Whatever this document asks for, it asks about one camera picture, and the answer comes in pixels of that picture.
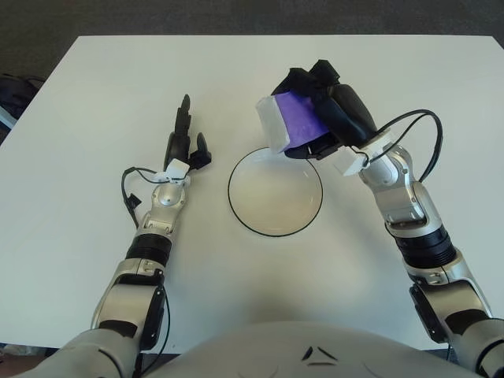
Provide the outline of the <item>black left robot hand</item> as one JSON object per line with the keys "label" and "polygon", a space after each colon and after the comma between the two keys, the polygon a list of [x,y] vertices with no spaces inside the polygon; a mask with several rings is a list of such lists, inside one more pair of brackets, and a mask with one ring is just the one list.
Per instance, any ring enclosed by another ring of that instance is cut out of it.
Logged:
{"label": "black left robot hand", "polygon": [[191,138],[189,136],[189,128],[191,126],[190,108],[190,96],[185,94],[176,112],[174,130],[169,135],[165,151],[164,169],[167,169],[169,163],[174,159],[188,164],[189,170],[199,170],[212,161],[212,154],[208,149],[206,138],[202,132],[199,132],[197,135],[196,150],[189,153],[191,146]]}

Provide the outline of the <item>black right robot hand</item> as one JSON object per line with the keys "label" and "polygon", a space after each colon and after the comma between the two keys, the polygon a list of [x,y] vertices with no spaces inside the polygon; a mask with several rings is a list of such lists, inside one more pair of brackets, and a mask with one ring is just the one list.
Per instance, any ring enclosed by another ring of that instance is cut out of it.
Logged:
{"label": "black right robot hand", "polygon": [[283,149],[288,158],[321,160],[341,146],[362,147],[377,135],[367,107],[327,60],[310,70],[291,68],[272,95],[290,139]]}

